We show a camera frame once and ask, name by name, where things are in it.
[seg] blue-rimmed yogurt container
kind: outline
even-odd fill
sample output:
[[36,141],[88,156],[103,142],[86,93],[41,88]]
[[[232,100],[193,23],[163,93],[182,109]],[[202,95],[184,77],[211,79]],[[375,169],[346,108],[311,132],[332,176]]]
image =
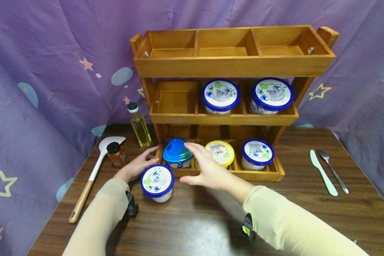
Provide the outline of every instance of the blue-rimmed yogurt container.
[[273,162],[274,150],[266,141],[248,140],[242,147],[242,155],[244,170],[259,171]]
[[208,114],[230,114],[239,103],[239,88],[230,80],[214,79],[203,87],[202,99]]
[[162,157],[172,168],[188,168],[193,158],[192,153],[183,145],[186,141],[175,137],[164,148]]
[[294,100],[294,90],[279,78],[262,78],[252,89],[250,112],[273,115],[285,110]]
[[163,203],[172,196],[174,174],[166,165],[152,165],[141,176],[141,189],[147,196]]

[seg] blue lid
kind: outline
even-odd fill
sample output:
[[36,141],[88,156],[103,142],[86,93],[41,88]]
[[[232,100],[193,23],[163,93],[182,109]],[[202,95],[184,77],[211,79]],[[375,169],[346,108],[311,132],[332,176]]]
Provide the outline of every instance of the blue lid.
[[172,189],[174,180],[168,166],[151,165],[141,176],[141,189],[149,197],[162,197]]
[[251,164],[266,166],[273,162],[274,150],[266,141],[248,140],[243,144],[242,155]]
[[203,103],[213,111],[229,111],[236,107],[239,99],[239,88],[227,79],[213,79],[202,90]]
[[252,100],[268,111],[286,109],[294,100],[294,90],[279,78],[262,78],[252,89]]
[[186,141],[175,137],[168,142],[162,154],[164,160],[170,164],[188,161],[193,157],[192,153],[183,145]]

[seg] beige sleeve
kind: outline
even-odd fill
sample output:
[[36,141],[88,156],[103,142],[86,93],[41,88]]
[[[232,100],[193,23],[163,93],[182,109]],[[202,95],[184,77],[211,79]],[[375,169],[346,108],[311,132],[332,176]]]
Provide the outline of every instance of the beige sleeve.
[[322,220],[265,186],[252,189],[243,203],[256,232],[277,250],[301,256],[367,256]]
[[116,178],[107,181],[84,212],[63,256],[105,255],[111,232],[128,207],[128,185]]

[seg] wooden shelf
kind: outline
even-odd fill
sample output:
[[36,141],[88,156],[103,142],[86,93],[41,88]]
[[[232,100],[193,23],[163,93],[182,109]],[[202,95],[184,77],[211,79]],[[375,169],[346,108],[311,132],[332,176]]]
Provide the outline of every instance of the wooden shelf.
[[[205,146],[212,140],[224,140],[235,150],[235,159],[228,170],[234,175],[248,181],[281,181],[284,170],[280,160],[275,154],[273,163],[261,171],[244,170],[241,165],[241,148],[243,143],[249,139],[258,138],[265,140],[260,127],[256,126],[168,126],[165,133],[165,144],[173,137],[180,137],[186,141],[198,143]],[[160,164],[165,164],[162,158],[163,149],[157,151],[156,156],[160,158]],[[172,168],[175,177],[185,175],[199,175],[200,169],[193,159],[190,168]]]
[[[297,106],[315,76],[321,76],[335,55],[331,47],[338,32],[311,25],[232,27],[147,31],[131,40],[134,63],[144,89],[149,116],[159,143],[181,137],[206,145],[228,141],[235,149],[230,172],[248,181],[280,181],[284,170],[278,155],[262,171],[243,170],[241,146],[259,138],[275,146],[287,126],[298,117]],[[266,76],[294,76],[294,102],[276,115],[249,112],[251,89]],[[177,78],[186,80],[159,80]],[[240,88],[240,102],[230,115],[206,114],[201,91],[207,78],[232,78]],[[162,151],[157,156],[162,160]],[[173,169],[176,177],[198,175],[199,166]]]
[[145,78],[248,78],[320,76],[334,58],[313,27],[299,25],[148,31],[134,63]]
[[250,113],[253,79],[234,80],[240,87],[241,97],[230,115],[206,114],[201,91],[206,80],[157,81],[154,99],[149,111],[156,124],[245,124],[249,126],[289,126],[299,113],[294,105],[276,115],[253,115]]

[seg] white bottle cap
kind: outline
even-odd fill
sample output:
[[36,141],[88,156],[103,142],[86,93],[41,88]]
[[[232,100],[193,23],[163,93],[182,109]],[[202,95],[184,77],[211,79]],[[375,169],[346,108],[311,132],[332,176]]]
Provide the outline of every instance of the white bottle cap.
[[131,102],[127,106],[129,113],[137,113],[139,108],[138,105],[135,102]]

